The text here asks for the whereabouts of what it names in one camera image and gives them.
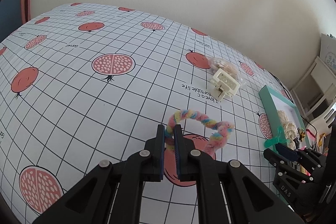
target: multicolored fuzzy ring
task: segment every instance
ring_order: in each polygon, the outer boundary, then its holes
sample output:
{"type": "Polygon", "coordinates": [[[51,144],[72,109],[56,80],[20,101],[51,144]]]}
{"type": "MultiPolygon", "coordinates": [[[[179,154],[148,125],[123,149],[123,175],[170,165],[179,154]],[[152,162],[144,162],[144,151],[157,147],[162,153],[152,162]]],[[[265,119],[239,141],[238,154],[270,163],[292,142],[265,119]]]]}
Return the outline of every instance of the multicolored fuzzy ring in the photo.
{"type": "Polygon", "coordinates": [[[213,133],[210,136],[209,142],[204,148],[204,152],[208,153],[210,156],[213,156],[218,149],[222,148],[227,143],[232,129],[235,128],[235,125],[230,122],[216,122],[215,120],[210,119],[206,114],[202,114],[199,111],[190,109],[179,110],[169,118],[168,125],[165,130],[166,149],[172,151],[174,150],[174,127],[180,121],[185,119],[200,121],[205,127],[217,130],[216,133],[213,133]]]}

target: teal box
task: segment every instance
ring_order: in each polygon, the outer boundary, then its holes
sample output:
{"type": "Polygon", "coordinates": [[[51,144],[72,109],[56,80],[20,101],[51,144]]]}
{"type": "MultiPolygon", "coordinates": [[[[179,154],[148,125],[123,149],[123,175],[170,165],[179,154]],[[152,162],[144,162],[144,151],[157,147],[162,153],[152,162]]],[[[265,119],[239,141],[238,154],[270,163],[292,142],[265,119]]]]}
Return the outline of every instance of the teal box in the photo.
{"type": "MultiPolygon", "coordinates": [[[[271,87],[265,85],[259,91],[259,96],[264,105],[273,137],[277,136],[278,127],[282,127],[278,115],[278,110],[285,111],[288,118],[290,120],[293,120],[297,127],[305,130],[305,125],[303,124],[298,108],[296,107],[295,104],[293,104],[290,100],[285,98],[282,94],[275,91],[271,87]]],[[[280,138],[284,139],[285,134],[281,133],[280,138]]],[[[306,143],[305,145],[308,148],[310,148],[307,134],[305,137],[305,143],[306,143]]]]}

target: silver screw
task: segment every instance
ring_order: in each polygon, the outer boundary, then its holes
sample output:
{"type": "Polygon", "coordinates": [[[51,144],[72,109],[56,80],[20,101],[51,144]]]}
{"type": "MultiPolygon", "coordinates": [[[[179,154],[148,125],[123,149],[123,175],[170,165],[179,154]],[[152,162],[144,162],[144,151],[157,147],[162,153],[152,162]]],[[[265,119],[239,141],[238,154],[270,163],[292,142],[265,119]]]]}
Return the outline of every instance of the silver screw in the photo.
{"type": "Polygon", "coordinates": [[[141,150],[139,154],[141,157],[148,157],[151,153],[148,150],[141,150]]]}
{"type": "Polygon", "coordinates": [[[194,149],[190,151],[190,154],[191,156],[198,157],[201,154],[201,152],[200,150],[194,149]]]}
{"type": "Polygon", "coordinates": [[[230,165],[234,168],[237,168],[240,166],[240,162],[238,160],[231,160],[230,165]]]}
{"type": "Polygon", "coordinates": [[[101,160],[98,165],[101,167],[101,168],[106,168],[110,165],[110,161],[109,160],[101,160]]]}

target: plastic bag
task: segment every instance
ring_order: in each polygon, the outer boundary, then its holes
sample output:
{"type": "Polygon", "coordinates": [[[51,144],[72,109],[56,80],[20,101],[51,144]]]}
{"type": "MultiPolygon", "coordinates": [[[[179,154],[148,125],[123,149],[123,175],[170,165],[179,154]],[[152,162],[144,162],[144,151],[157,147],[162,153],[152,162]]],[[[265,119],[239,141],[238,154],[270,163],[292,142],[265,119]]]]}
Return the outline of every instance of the plastic bag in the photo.
{"type": "Polygon", "coordinates": [[[240,84],[240,89],[245,87],[246,80],[241,76],[236,65],[221,58],[210,56],[207,56],[206,58],[208,59],[209,66],[212,69],[213,74],[215,74],[218,69],[222,69],[240,84]]]}

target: white plastic clip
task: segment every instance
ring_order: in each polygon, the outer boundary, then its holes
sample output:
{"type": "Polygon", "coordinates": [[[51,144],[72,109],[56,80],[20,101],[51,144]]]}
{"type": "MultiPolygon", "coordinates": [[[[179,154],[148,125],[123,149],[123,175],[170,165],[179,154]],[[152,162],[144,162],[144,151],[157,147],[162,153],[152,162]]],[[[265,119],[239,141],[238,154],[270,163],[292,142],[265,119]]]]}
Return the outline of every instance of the white plastic clip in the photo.
{"type": "Polygon", "coordinates": [[[221,101],[225,95],[229,97],[236,95],[240,84],[224,70],[218,69],[210,82],[215,86],[211,96],[221,101]]]}

